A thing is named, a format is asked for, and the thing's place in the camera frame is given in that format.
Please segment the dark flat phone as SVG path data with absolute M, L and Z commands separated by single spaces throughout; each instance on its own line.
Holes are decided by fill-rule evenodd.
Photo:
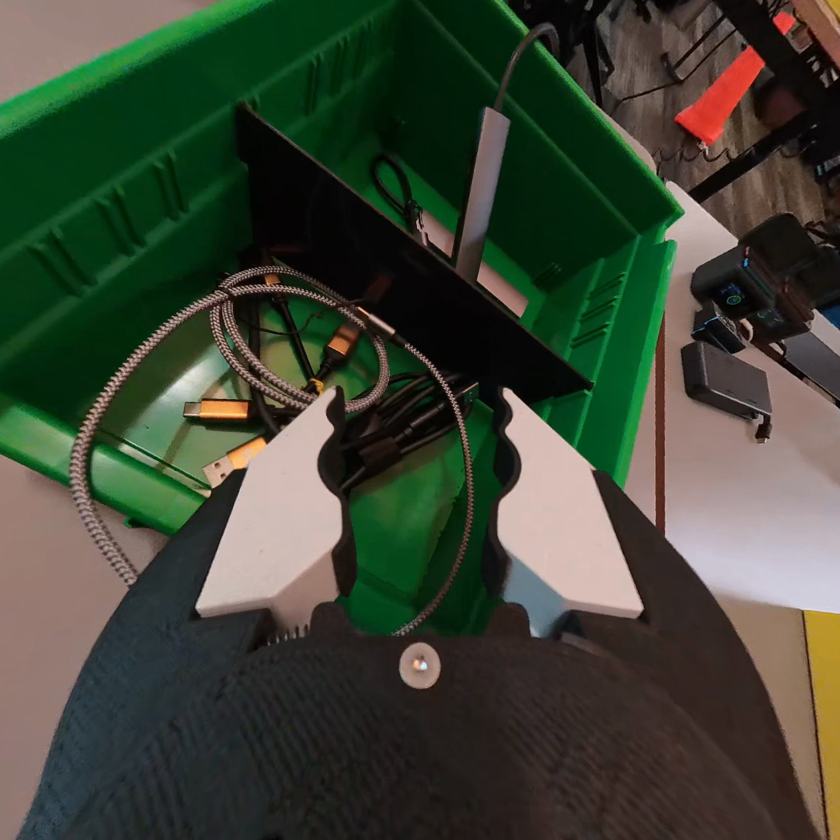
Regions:
M 839 356 L 813 332 L 783 341 L 784 357 L 804 379 L 814 383 L 839 403 Z

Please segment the green plastic bin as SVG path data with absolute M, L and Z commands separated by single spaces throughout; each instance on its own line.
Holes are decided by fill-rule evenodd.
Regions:
M 292 344 L 319 372 L 362 317 L 255 247 L 237 107 L 406 231 L 371 178 L 376 155 L 395 157 L 455 235 L 480 113 L 528 29 L 504 2 L 217 3 L 2 105 L 2 453 L 72 484 L 121 596 L 140 575 L 93 498 L 179 531 L 211 494 L 204 467 L 270 438 L 259 409 L 212 423 L 185 402 L 255 385 L 284 429 L 319 397 Z M 592 383 L 527 404 L 623 487 L 680 210 L 539 43 L 502 111 L 482 263 L 526 311 L 470 284 Z M 494 605 L 487 403 L 505 386 L 414 349 L 364 329 L 321 386 L 340 386 L 349 413 L 340 484 L 359 578 L 339 600 L 375 634 L 419 620 L 466 634 Z

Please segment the small black device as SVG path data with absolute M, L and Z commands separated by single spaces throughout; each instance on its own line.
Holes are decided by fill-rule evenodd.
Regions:
M 691 338 L 729 354 L 738 354 L 746 348 L 739 324 L 726 316 L 714 301 L 703 302 L 695 313 Z

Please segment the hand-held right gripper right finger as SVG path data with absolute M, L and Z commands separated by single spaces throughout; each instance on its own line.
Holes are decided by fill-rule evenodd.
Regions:
M 572 613 L 641 617 L 590 462 L 510 388 L 499 389 L 493 420 L 500 489 L 486 525 L 488 594 L 521 607 L 536 638 L 555 637 Z

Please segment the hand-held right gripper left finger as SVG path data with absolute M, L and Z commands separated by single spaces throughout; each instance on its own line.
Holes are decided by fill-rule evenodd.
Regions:
M 343 389 L 325 391 L 245 468 L 196 601 L 201 618 L 267 611 L 281 640 L 352 592 L 358 561 L 340 489 Z

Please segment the black power bank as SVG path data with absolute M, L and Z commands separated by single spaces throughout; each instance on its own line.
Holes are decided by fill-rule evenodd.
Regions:
M 680 360 L 690 399 L 756 423 L 758 443 L 770 439 L 773 408 L 768 377 L 762 369 L 701 341 L 682 347 Z

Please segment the yellow panel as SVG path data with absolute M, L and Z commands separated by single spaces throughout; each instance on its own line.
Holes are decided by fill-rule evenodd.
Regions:
M 805 611 L 827 837 L 839 838 L 839 615 Z

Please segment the black bin divider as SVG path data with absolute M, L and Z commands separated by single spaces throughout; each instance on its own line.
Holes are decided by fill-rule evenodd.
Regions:
M 437 367 L 538 403 L 592 383 L 480 287 L 263 120 L 236 109 L 254 245 L 371 312 Z

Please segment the black metal frame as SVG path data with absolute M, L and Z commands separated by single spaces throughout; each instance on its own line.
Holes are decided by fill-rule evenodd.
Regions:
M 704 203 L 725 187 L 751 172 L 786 144 L 824 127 L 838 126 L 839 82 L 827 81 L 827 68 L 838 72 L 838 16 L 828 2 L 790 2 L 809 30 L 812 44 L 822 53 L 823 68 L 815 68 L 806 51 L 798 52 L 773 22 L 760 2 L 717 1 L 724 19 L 757 53 L 773 77 L 799 103 L 799 111 L 787 122 L 765 134 L 729 163 L 694 186 L 690 197 Z

